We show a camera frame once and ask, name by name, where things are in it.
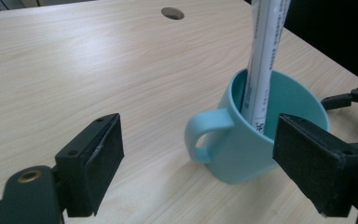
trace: brass insert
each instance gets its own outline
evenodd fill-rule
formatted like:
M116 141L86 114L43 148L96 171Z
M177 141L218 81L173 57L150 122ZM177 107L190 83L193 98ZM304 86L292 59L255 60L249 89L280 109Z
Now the brass insert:
M20 175L17 180L22 184L29 183L29 182L36 180L41 175L42 175L42 172L40 172L38 170L28 171L28 172Z

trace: light blue mug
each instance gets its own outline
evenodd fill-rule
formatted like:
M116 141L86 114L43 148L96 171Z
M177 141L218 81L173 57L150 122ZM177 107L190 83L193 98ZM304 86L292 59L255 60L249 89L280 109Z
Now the light blue mug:
M272 149L280 113L307 119L329 131L327 114L318 98L298 81L273 71L264 134L253 128L238 108L247 70L232 78L215 110L199 113L186 125L185 142L193 161L205 163L220 180L237 184L278 166ZM202 147L199 139L205 135Z

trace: light wood grain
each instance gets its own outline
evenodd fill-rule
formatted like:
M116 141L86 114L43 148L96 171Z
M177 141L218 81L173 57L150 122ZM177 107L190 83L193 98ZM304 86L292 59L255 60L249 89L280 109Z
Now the light wood grain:
M173 21L164 7L182 10ZM215 108L247 65L241 0L95 1L0 12L0 198L17 171L53 157L98 117L120 113L126 157L97 217L67 223L354 223L324 218L282 169L230 186L191 161L186 122ZM277 70L320 99L358 78L288 31ZM329 112L358 142L358 104Z

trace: hole in table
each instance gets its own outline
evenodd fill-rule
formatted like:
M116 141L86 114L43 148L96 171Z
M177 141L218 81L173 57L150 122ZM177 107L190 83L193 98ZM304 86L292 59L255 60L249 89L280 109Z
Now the hole in table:
M185 17L185 14L174 7L165 7L161 10L162 15L171 20L179 21Z

